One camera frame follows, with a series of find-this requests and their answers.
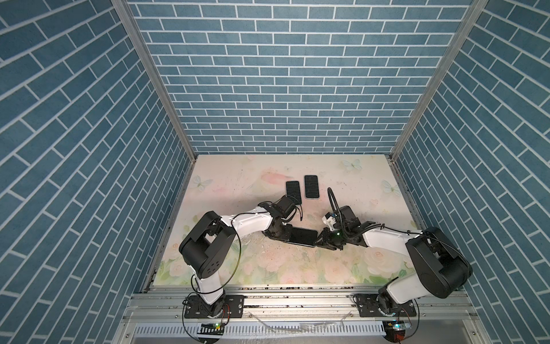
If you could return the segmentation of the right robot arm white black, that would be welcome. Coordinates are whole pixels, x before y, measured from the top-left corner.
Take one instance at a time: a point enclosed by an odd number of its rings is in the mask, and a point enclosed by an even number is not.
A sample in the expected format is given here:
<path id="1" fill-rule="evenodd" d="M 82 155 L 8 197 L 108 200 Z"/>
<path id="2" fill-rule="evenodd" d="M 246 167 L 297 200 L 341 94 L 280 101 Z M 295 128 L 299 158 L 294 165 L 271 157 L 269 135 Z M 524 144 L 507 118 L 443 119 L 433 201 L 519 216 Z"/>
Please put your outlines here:
<path id="1" fill-rule="evenodd" d="M 407 256 L 412 263 L 413 274 L 397 277 L 379 289 L 378 308 L 387 316 L 417 298 L 429 295 L 447 298 L 473 273 L 468 260 L 436 227 L 411 232 L 371 224 L 349 236 L 342 230 L 325 228 L 315 241 L 316 247 L 331 250 L 342 250 L 346 244 L 385 249 Z"/>

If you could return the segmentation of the black phone screen up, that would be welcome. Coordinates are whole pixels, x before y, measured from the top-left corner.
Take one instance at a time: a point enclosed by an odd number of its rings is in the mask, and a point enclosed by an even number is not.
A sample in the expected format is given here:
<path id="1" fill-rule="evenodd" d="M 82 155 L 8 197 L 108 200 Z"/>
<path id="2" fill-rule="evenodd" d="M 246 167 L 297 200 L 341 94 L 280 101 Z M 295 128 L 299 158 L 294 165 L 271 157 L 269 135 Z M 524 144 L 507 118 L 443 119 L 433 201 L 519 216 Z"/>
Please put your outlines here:
<path id="1" fill-rule="evenodd" d="M 287 181 L 286 182 L 286 195 L 296 204 L 302 204 L 302 195 L 300 184 L 298 181 Z"/>

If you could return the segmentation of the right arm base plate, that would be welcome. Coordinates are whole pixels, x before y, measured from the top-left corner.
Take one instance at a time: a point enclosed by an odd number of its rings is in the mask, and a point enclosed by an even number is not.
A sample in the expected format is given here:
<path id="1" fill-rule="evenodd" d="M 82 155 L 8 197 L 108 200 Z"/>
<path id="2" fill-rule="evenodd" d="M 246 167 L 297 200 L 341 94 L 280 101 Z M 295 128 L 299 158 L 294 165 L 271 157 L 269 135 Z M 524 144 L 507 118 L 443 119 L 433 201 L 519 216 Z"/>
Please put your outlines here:
<path id="1" fill-rule="evenodd" d="M 401 315 L 413 317 L 418 314 L 417 307 L 412 300 L 398 305 L 389 297 L 375 294 L 353 294 L 351 300 L 361 318 L 389 318 Z"/>

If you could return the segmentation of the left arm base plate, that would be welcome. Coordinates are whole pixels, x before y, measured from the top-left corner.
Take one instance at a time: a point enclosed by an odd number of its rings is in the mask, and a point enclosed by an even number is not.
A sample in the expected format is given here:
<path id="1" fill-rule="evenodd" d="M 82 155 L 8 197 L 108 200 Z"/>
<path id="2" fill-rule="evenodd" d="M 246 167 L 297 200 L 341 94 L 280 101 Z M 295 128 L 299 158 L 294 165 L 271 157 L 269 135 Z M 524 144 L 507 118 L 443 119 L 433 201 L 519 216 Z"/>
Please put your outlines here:
<path id="1" fill-rule="evenodd" d="M 209 305 L 200 295 L 186 298 L 184 317 L 189 319 L 219 318 L 225 312 L 225 317 L 242 318 L 245 297 L 243 295 L 223 295 Z"/>

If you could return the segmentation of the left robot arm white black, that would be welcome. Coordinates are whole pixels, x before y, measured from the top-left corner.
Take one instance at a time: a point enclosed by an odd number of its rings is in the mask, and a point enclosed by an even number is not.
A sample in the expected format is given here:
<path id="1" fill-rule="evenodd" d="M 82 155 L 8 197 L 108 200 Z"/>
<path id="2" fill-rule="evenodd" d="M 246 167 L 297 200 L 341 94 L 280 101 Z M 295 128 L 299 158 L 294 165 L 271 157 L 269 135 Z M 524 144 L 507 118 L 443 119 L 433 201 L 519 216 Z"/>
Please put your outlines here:
<path id="1" fill-rule="evenodd" d="M 255 232 L 269 231 L 275 224 L 284 224 L 296 212 L 295 206 L 277 206 L 262 202 L 256 208 L 231 216 L 210 211 L 203 215 L 179 246 L 185 263 L 194 272 L 193 288 L 206 305 L 223 299 L 224 290 L 218 270 L 226 259 L 233 241 Z"/>

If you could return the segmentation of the white phone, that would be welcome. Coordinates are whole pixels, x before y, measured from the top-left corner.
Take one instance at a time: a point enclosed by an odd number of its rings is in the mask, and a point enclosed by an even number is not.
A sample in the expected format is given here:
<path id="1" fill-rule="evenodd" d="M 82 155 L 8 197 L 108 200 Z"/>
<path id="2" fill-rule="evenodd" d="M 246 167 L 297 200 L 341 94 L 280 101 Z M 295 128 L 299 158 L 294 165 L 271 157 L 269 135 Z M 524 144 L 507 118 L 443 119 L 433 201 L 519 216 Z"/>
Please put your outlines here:
<path id="1" fill-rule="evenodd" d="M 289 243 L 304 247 L 316 247 L 318 232 L 312 229 L 293 227 L 290 230 Z"/>

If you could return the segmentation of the blue phone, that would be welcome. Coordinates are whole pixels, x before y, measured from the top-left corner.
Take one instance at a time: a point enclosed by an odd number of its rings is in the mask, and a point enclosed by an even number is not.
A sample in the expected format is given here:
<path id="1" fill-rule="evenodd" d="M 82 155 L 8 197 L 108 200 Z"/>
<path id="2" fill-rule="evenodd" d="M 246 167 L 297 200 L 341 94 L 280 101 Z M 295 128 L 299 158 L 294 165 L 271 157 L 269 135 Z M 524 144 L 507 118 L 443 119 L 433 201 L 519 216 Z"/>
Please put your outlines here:
<path id="1" fill-rule="evenodd" d="M 305 197 L 307 199 L 319 199 L 319 180 L 316 175 L 305 176 Z"/>

